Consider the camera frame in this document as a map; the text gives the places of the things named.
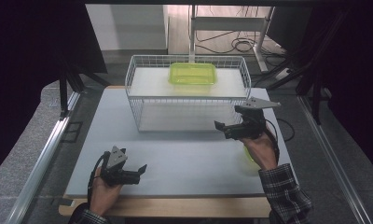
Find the metal frame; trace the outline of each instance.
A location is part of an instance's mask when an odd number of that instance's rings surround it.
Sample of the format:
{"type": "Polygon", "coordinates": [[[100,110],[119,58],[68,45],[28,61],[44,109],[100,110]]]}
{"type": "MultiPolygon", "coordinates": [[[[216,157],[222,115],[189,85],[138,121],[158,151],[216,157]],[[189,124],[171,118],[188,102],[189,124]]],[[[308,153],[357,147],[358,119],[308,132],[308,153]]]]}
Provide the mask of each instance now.
{"type": "Polygon", "coordinates": [[[196,17],[195,6],[192,5],[190,18],[189,62],[194,63],[195,33],[198,30],[205,31],[256,31],[259,32],[257,43],[253,45],[254,54],[262,73],[267,73],[268,67],[262,57],[261,49],[268,31],[271,15],[274,7],[271,7],[265,18],[224,18],[224,17],[196,17]]]}
{"type": "Polygon", "coordinates": [[[335,178],[337,179],[338,184],[343,191],[344,196],[349,203],[349,206],[352,209],[352,212],[354,213],[358,223],[372,223],[365,209],[365,206],[358,195],[358,192],[352,185],[349,177],[347,177],[347,174],[341,166],[334,149],[326,138],[323,128],[321,127],[321,125],[317,125],[314,122],[314,117],[310,113],[311,107],[309,104],[309,100],[306,96],[298,96],[297,99],[302,106],[303,111],[305,112],[306,118],[308,119],[308,122],[315,136],[317,137],[318,142],[320,143],[321,149],[323,150],[326,159],[328,160],[329,166],[331,167],[335,178]]]}
{"type": "MultiPolygon", "coordinates": [[[[69,101],[68,101],[68,110],[71,111],[74,109],[76,102],[78,101],[79,94],[73,92],[69,101]]],[[[38,189],[38,186],[41,183],[42,178],[44,177],[45,172],[50,164],[53,154],[56,151],[56,148],[62,138],[62,134],[70,120],[70,117],[67,116],[63,119],[60,119],[50,137],[45,144],[44,148],[42,149],[41,155],[39,156],[33,171],[30,173],[26,183],[24,184],[21,193],[18,196],[18,199],[14,203],[14,206],[9,213],[6,223],[21,223],[24,215],[27,212],[27,209],[30,206],[30,203],[35,196],[35,192],[38,189]]]]}

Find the black wall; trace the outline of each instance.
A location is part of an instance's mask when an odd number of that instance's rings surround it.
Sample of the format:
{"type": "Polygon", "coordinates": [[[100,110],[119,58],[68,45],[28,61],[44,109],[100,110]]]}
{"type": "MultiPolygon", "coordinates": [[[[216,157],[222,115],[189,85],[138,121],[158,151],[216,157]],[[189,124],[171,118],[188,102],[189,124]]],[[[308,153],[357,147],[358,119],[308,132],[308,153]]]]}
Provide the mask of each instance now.
{"type": "Polygon", "coordinates": [[[106,72],[85,5],[0,1],[0,164],[64,62],[106,72]]]}
{"type": "Polygon", "coordinates": [[[373,163],[373,2],[352,7],[325,57],[329,107],[373,163]]]}

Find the aluminum rail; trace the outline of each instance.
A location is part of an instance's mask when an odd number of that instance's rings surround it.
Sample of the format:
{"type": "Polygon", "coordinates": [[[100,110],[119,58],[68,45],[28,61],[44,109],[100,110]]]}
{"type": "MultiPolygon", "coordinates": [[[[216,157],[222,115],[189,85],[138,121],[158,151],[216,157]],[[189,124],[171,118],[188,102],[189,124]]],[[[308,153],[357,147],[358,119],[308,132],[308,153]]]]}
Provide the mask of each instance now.
{"type": "MultiPolygon", "coordinates": [[[[79,93],[73,92],[68,101],[69,110],[72,111],[79,98],[79,93]]],[[[19,224],[22,222],[30,203],[35,196],[35,192],[41,183],[41,180],[47,171],[52,156],[56,151],[56,148],[62,138],[62,134],[69,122],[70,116],[67,116],[63,120],[58,120],[52,133],[49,136],[47,143],[42,149],[41,155],[39,156],[35,167],[30,173],[26,183],[24,184],[18,199],[14,203],[14,206],[9,213],[6,223],[19,224]]]]}
{"type": "Polygon", "coordinates": [[[349,203],[349,206],[352,209],[352,212],[354,213],[358,223],[372,223],[369,215],[366,212],[365,206],[358,195],[358,192],[355,190],[355,187],[352,185],[349,177],[347,177],[346,172],[341,166],[334,149],[326,138],[323,128],[315,123],[315,120],[310,112],[311,107],[309,105],[307,97],[298,96],[297,99],[302,105],[302,109],[305,112],[309,124],[320,143],[326,159],[328,160],[329,166],[331,167],[332,172],[334,173],[335,178],[337,179],[338,184],[343,191],[343,194],[346,197],[346,200],[349,203]]]}

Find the finger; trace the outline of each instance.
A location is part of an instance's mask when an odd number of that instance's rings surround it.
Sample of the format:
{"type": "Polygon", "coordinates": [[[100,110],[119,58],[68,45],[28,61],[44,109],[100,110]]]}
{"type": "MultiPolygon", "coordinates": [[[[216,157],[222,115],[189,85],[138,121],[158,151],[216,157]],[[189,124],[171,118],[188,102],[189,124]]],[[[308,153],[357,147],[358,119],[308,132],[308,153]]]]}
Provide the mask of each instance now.
{"type": "Polygon", "coordinates": [[[97,167],[96,172],[94,173],[94,176],[100,176],[101,172],[102,172],[102,167],[101,166],[97,167]]]}

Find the cuff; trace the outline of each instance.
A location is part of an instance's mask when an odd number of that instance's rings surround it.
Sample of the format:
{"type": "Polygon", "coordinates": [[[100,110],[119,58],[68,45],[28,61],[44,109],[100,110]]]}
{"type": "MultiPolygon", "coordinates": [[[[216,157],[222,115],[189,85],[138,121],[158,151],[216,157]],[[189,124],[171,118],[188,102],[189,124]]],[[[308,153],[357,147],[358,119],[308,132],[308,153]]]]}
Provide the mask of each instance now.
{"type": "Polygon", "coordinates": [[[259,171],[265,193],[275,193],[285,189],[293,189],[297,183],[290,164],[283,164],[275,169],[259,171]]]}
{"type": "Polygon", "coordinates": [[[90,210],[85,209],[82,212],[82,217],[84,220],[88,221],[89,223],[97,223],[97,224],[106,224],[108,223],[107,219],[100,217],[99,215],[96,215],[92,213],[90,210]]]}

